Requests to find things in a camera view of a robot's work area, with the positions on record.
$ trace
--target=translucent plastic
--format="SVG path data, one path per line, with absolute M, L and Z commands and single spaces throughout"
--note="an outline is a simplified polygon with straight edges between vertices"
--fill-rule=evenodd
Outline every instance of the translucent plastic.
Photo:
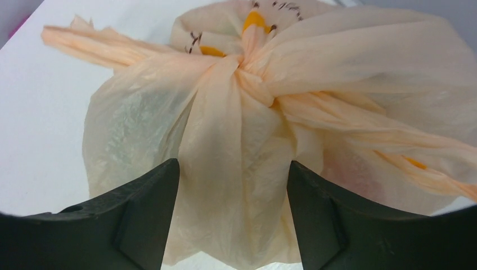
M 83 153 L 97 196 L 179 158 L 165 262 L 299 262 L 290 161 L 371 200 L 430 214 L 477 199 L 477 64 L 449 24 L 376 7 L 228 1 L 179 17 L 169 46 L 76 18 L 44 41 L 113 68 Z

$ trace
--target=knotted plastic bag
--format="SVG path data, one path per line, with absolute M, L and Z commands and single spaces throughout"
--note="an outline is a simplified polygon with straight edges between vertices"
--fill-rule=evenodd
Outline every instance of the knotted plastic bag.
M 168 264 L 298 262 L 292 160 L 410 212 L 477 200 L 477 64 L 438 17 L 234 0 L 180 16 L 168 46 L 80 18 L 42 37 L 115 70 L 85 120 L 91 196 L 179 159 Z

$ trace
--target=white surface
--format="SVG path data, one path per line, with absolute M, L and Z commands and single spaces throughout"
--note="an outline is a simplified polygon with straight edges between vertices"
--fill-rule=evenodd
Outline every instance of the white surface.
M 32 14 L 43 0 L 2 0 L 0 2 L 0 48 L 8 41 L 8 35 Z
M 100 28 L 110 25 L 133 38 L 166 43 L 175 17 L 210 2 L 45 0 L 0 50 L 0 211 L 58 212 L 88 199 L 83 122 L 91 94 L 112 71 L 44 46 L 43 25 L 67 25 L 78 14 L 93 18 Z M 452 208 L 469 203 L 463 202 Z M 230 268 L 197 254 L 166 269 Z M 301 265 L 268 269 L 301 269 Z

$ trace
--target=pink object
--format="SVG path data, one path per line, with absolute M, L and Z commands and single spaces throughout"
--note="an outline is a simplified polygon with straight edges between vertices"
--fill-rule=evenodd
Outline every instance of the pink object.
M 28 18 L 31 16 L 28 15 L 27 17 L 23 18 L 23 20 L 19 23 L 19 25 L 12 31 L 8 34 L 8 38 L 11 38 L 13 37 L 13 35 L 18 31 L 18 29 L 20 29 L 20 27 L 26 22 L 26 20 L 28 20 Z

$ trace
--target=black clamp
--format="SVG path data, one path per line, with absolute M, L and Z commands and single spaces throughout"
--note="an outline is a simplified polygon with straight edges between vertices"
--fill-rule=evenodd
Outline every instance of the black clamp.
M 179 184 L 174 159 L 58 214 L 0 214 L 0 269 L 160 269 Z M 473 269 L 477 206 L 423 217 L 290 167 L 304 270 Z

